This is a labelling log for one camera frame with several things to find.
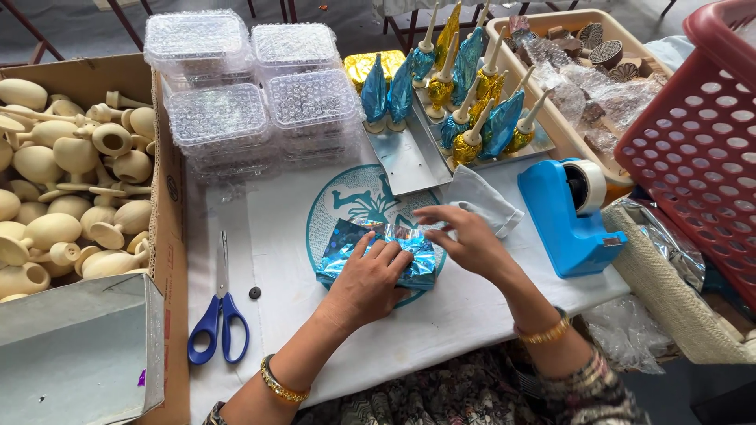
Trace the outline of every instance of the red plastic basket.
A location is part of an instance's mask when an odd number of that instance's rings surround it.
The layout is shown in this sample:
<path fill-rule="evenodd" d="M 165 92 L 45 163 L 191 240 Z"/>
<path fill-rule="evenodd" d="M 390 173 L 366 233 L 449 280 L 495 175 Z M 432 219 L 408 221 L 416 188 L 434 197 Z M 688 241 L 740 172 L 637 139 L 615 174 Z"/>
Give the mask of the red plastic basket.
<path fill-rule="evenodd" d="M 615 158 L 756 309 L 756 48 L 736 30 L 756 0 L 683 22 L 696 46 L 625 133 Z M 756 33 L 756 22 L 749 27 Z"/>

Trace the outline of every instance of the floral clothing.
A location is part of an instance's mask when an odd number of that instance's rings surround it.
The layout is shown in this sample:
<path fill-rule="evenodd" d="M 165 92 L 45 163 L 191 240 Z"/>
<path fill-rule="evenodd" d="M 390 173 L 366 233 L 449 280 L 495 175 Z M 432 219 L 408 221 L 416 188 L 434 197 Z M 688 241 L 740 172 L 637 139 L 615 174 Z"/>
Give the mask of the floral clothing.
<path fill-rule="evenodd" d="M 650 425 L 604 357 L 574 374 L 541 377 L 536 414 L 502 346 L 479 349 L 362 392 L 299 411 L 293 425 Z M 215 405 L 205 425 L 226 425 Z"/>

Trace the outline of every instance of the hand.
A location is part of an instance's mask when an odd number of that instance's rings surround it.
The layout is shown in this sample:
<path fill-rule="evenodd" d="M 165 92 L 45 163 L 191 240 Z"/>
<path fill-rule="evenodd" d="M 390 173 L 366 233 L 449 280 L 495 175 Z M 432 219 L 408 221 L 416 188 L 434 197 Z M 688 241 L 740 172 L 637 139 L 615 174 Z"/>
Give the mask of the hand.
<path fill-rule="evenodd" d="M 365 254 L 374 236 L 375 232 L 370 231 L 357 242 L 341 274 L 318 306 L 324 317 L 349 333 L 388 316 L 394 305 L 409 294 L 409 290 L 395 286 L 414 256 L 399 243 L 387 244 L 384 240 L 376 240 Z"/>
<path fill-rule="evenodd" d="M 436 205 L 415 209 L 421 225 L 447 222 L 441 230 L 427 230 L 423 235 L 446 250 L 449 256 L 467 271 L 498 283 L 513 271 L 522 273 L 496 235 L 482 218 L 457 206 Z M 446 232 L 456 230 L 457 240 Z"/>

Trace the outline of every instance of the blue scissors handle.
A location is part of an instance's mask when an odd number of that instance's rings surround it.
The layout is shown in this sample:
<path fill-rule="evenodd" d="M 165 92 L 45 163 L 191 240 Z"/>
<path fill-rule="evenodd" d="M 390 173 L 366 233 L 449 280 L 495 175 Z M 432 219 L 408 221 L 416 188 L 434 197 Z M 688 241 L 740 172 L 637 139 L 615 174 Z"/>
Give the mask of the blue scissors handle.
<path fill-rule="evenodd" d="M 205 315 L 202 316 L 200 321 L 197 322 L 197 326 L 191 331 L 189 335 L 189 342 L 187 344 L 187 351 L 189 353 L 189 361 L 193 365 L 204 365 L 211 359 L 213 353 L 215 353 L 215 347 L 218 339 L 218 315 L 221 309 L 221 299 L 216 295 L 212 296 L 210 305 L 207 307 Z M 194 338 L 198 334 L 206 332 L 210 337 L 210 344 L 205 351 L 197 351 L 194 349 Z"/>
<path fill-rule="evenodd" d="M 244 320 L 244 316 L 239 313 L 239 310 L 236 308 L 236 305 L 234 304 L 234 299 L 231 297 L 231 293 L 226 293 L 223 296 L 223 299 L 221 300 L 221 311 L 223 311 L 223 358 L 226 359 L 228 363 L 236 364 L 238 363 L 243 357 L 244 353 L 246 353 L 246 348 L 249 345 L 249 326 L 246 324 L 246 320 Z M 244 325 L 244 348 L 241 350 L 241 354 L 239 354 L 239 357 L 235 359 L 231 359 L 231 319 L 238 318 L 241 321 L 241 324 Z"/>

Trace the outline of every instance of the small black washer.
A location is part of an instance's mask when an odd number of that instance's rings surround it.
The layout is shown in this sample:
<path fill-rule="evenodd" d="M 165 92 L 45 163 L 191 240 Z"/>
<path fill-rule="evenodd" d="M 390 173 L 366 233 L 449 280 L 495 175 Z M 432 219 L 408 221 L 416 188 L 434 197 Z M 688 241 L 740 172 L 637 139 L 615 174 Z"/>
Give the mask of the small black washer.
<path fill-rule="evenodd" d="M 249 290 L 249 297 L 251 299 L 258 299 L 260 297 L 260 288 L 253 287 L 251 290 Z"/>

